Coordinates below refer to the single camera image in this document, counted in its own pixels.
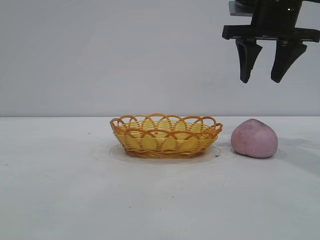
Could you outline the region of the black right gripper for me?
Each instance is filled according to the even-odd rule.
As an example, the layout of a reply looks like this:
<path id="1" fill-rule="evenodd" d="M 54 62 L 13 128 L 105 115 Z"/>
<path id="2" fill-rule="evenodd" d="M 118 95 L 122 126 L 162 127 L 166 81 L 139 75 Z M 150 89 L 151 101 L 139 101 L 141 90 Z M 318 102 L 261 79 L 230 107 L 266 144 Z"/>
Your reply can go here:
<path id="1" fill-rule="evenodd" d="M 231 16 L 251 17 L 249 25 L 224 25 L 222 37 L 236 39 L 240 80 L 247 83 L 262 50 L 257 40 L 278 40 L 271 79 L 280 83 L 292 64 L 307 50 L 303 42 L 319 42 L 317 29 L 296 27 L 301 0 L 231 0 Z"/>

